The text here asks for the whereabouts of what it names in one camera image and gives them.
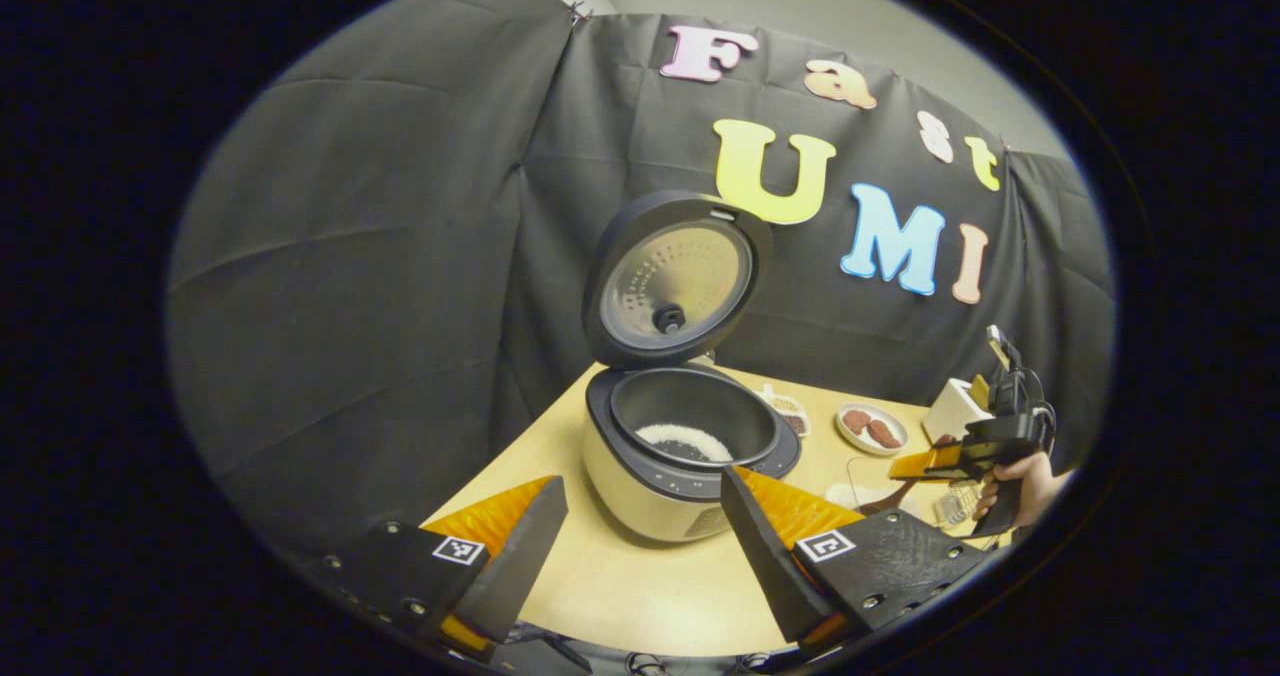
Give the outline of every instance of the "yellow letter u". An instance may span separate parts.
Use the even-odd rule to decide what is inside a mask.
[[[820,138],[792,134],[790,143],[800,152],[796,192],[774,196],[760,184],[764,147],[777,138],[768,125],[721,119],[712,127],[721,134],[721,155],[716,164],[716,188],[735,206],[773,224],[808,221],[822,207],[827,186],[827,160],[836,147]]]

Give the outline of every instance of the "sausage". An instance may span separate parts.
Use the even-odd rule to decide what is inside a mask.
[[[841,416],[841,421],[845,421],[845,426],[849,426],[850,431],[863,435],[863,429],[867,428],[867,424],[872,422],[872,417],[865,411],[850,408],[844,416]]]
[[[888,431],[888,426],[884,425],[879,419],[872,421],[867,425],[867,430],[876,443],[882,444],[884,448],[899,448],[901,444],[893,438],[893,434]]]

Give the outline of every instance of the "white box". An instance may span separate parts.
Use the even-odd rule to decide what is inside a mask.
[[[942,434],[963,439],[966,434],[965,424],[992,417],[969,397],[969,385],[960,379],[947,379],[947,384],[942,385],[942,393],[924,415],[924,434],[928,435],[931,444]]]

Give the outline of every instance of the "inner pot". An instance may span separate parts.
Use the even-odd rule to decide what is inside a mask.
[[[769,407],[723,376],[682,369],[640,371],[618,382],[609,401],[613,417],[636,446],[667,462],[701,469],[749,463],[778,443]],[[645,430],[650,439],[655,433],[675,438],[649,443],[639,433],[645,426],[667,426]]]

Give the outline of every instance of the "black fabric backdrop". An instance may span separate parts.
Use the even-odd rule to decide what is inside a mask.
[[[658,74],[672,24],[754,35],[716,84]],[[805,90],[804,64],[856,67],[874,110]],[[920,142],[940,117],[955,161]],[[379,519],[429,515],[590,364],[588,259],[627,198],[716,192],[719,137],[777,134],[763,184],[795,188],[791,134],[837,149],[809,221],[776,257],[718,362],[928,405],[992,373],[998,324],[1043,378],[1057,467],[1092,440],[1114,342],[1103,227],[1069,164],[1001,140],[909,79],[822,44],[700,17],[596,15],[557,0],[396,0],[270,84],[210,157],[180,227],[166,329],[179,407],[209,470],[275,548],[314,554]],[[978,183],[965,134],[997,152]],[[845,274],[877,184],[899,220],[946,219],[928,297]],[[991,238],[961,303],[960,221]]]

